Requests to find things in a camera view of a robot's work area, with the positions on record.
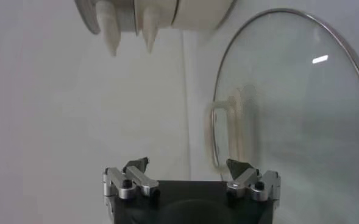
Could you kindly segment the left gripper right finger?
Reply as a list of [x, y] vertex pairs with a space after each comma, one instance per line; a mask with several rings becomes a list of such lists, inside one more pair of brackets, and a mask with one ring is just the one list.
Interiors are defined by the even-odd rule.
[[227, 192], [235, 198], [243, 198], [246, 194], [255, 201], [279, 202], [281, 178], [278, 172], [268, 170], [265, 173], [249, 163], [228, 159], [226, 165], [233, 178], [227, 182]]

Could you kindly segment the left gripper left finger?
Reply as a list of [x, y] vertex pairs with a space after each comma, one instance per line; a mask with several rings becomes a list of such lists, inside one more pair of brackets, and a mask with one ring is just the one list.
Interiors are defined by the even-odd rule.
[[139, 190], [145, 197], [158, 197], [159, 182], [145, 175], [148, 164], [149, 158], [144, 157], [129, 161], [121, 170], [117, 167], [106, 168], [102, 174], [103, 195], [130, 200], [136, 197]]

